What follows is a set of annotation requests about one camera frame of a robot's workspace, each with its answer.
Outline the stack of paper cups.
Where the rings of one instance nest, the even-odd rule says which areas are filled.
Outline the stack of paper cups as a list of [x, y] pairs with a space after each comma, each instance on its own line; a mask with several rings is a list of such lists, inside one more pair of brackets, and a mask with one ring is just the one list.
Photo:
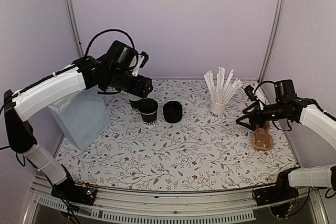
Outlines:
[[143, 98], [137, 97], [136, 95], [129, 94], [128, 95], [128, 100], [130, 102], [131, 108], [134, 109], [134, 110], [138, 110], [139, 109], [139, 104], [143, 100]]

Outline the brown cardboard cup carrier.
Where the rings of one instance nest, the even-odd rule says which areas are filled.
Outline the brown cardboard cup carrier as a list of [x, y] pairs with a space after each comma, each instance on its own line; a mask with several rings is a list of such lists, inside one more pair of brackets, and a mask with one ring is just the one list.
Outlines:
[[255, 151], [270, 151], [274, 147], [274, 141], [269, 133], [270, 124], [266, 122], [264, 127], [257, 127], [252, 135], [252, 144]]

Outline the stack of black lids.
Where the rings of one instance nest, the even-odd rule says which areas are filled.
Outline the stack of black lids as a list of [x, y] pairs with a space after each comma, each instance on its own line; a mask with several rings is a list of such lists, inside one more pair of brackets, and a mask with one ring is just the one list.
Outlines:
[[168, 123], [177, 123], [182, 119], [183, 108], [178, 101], [169, 101], [163, 106], [163, 116]]

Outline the white paper bag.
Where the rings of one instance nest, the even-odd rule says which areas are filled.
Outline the white paper bag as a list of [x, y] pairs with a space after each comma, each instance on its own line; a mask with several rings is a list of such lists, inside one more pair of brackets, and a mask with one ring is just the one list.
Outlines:
[[48, 108], [66, 139], [82, 152], [110, 124], [103, 99], [94, 88], [68, 95]]

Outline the black paper coffee cup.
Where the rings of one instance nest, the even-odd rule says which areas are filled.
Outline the black paper coffee cup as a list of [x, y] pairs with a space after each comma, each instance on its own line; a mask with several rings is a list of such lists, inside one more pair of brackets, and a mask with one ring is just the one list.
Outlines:
[[140, 113], [142, 121], [146, 125], [153, 125], [157, 119], [157, 112], [153, 112], [151, 114]]

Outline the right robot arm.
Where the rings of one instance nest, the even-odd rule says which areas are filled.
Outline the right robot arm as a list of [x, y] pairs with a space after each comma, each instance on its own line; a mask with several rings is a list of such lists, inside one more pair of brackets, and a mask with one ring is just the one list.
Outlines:
[[[265, 105], [256, 94], [265, 83], [274, 86], [274, 104]], [[263, 81], [255, 88], [248, 85], [244, 91], [253, 103], [236, 119], [238, 125], [255, 131], [268, 121], [296, 122], [314, 131], [335, 148], [335, 117], [323, 110], [316, 100], [298, 97], [291, 79]], [[291, 194], [292, 188], [300, 187], [335, 190], [335, 165], [285, 170], [278, 174], [277, 185], [272, 188], [271, 196], [276, 201], [282, 201]]]

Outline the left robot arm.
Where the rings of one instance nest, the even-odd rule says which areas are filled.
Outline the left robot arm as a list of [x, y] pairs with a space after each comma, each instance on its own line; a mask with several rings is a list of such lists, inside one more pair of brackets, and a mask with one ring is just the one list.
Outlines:
[[152, 92], [152, 80], [139, 74], [149, 56], [138, 52], [134, 43], [114, 41], [108, 51], [94, 58], [86, 51], [70, 65], [15, 92], [4, 93], [1, 112], [4, 114], [8, 147], [22, 154], [67, 200], [78, 195], [78, 188], [67, 170], [37, 143], [29, 119], [45, 107], [65, 98], [98, 87], [106, 94], [108, 88], [124, 91], [139, 98]]

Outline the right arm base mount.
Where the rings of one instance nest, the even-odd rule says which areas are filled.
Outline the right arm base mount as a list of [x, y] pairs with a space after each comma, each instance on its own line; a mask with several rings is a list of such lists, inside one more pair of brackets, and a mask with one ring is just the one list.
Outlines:
[[277, 219], [288, 218], [298, 200], [298, 189], [283, 185], [266, 185], [259, 182], [253, 186], [253, 199], [257, 206], [269, 206], [270, 213]]

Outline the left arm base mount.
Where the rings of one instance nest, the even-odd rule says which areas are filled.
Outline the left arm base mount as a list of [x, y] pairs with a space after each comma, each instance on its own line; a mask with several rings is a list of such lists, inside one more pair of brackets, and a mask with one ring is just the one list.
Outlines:
[[73, 182], [64, 181], [59, 185], [53, 185], [51, 195], [64, 201], [75, 202], [93, 206], [95, 203], [97, 188], [89, 183], [76, 185]]

